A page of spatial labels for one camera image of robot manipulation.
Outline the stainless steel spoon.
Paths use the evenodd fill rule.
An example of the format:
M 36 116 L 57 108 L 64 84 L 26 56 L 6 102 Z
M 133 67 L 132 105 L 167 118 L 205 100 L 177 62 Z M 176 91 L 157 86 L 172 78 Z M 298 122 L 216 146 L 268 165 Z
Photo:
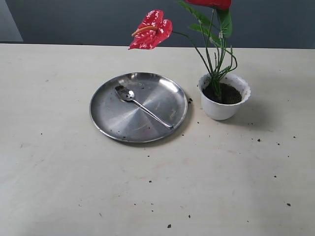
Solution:
M 123 85 L 119 85 L 115 87 L 115 91 L 117 96 L 124 102 L 132 102 L 134 103 L 136 106 L 138 106 L 140 109 L 142 109 L 144 112 L 148 113 L 151 117 L 153 117 L 155 120 L 157 120 L 159 123 L 161 123 L 162 125 L 164 125 L 165 127 L 172 129 L 173 125 L 163 121 L 162 119 L 160 119 L 158 116 L 156 116 L 154 113 L 152 113 L 149 109 L 147 109 L 145 106 L 143 106 L 141 103 L 139 103 L 138 101 L 136 101 L 135 99 L 135 93 L 128 89 L 127 87 L 123 86 Z

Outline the round stainless steel plate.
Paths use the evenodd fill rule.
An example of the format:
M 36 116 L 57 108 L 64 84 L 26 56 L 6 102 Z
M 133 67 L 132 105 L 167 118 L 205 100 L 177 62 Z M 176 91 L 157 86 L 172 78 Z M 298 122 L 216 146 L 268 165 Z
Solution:
M 125 86 L 135 100 L 158 118 L 164 126 L 141 106 L 119 98 L 116 87 Z M 148 143 L 173 134 L 185 120 L 188 99 L 174 81 L 149 72 L 133 72 L 117 76 L 100 86 L 90 101 L 90 116 L 104 135 L 126 143 Z

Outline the white plastic flower pot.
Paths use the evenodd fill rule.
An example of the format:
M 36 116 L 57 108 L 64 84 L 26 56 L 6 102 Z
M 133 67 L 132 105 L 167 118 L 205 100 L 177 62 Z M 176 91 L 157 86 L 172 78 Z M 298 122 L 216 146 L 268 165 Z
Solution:
M 251 88 L 249 84 L 240 76 L 228 73 L 220 82 L 235 88 L 241 95 L 241 101 L 235 104 L 221 104 L 212 101 L 203 93 L 203 90 L 210 84 L 208 77 L 209 74 L 205 74 L 198 81 L 203 111 L 214 120 L 226 120 L 231 118 L 237 113 L 239 107 L 250 98 Z

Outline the artificial red anthurium plant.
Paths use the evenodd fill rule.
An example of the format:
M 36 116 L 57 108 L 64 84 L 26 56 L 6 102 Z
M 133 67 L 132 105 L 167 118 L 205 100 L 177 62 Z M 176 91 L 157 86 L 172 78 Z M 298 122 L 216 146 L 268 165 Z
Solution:
M 209 81 L 216 93 L 220 92 L 221 79 L 235 70 L 238 62 L 227 39 L 232 34 L 230 0 L 181 0 L 178 4 L 197 19 L 189 29 L 201 33 L 205 56 L 201 60 L 209 74 Z M 172 22 L 164 18 L 162 10 L 146 14 L 136 31 L 130 49 L 151 50 L 174 33 Z

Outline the dark potting soil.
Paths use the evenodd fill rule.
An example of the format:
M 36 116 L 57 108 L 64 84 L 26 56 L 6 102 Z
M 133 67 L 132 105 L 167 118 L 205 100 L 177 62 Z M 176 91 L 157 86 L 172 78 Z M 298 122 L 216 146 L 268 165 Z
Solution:
M 219 104 L 236 104 L 242 101 L 242 96 L 234 87 L 220 83 L 220 92 L 216 93 L 212 85 L 208 85 L 202 90 L 203 94 L 210 100 Z

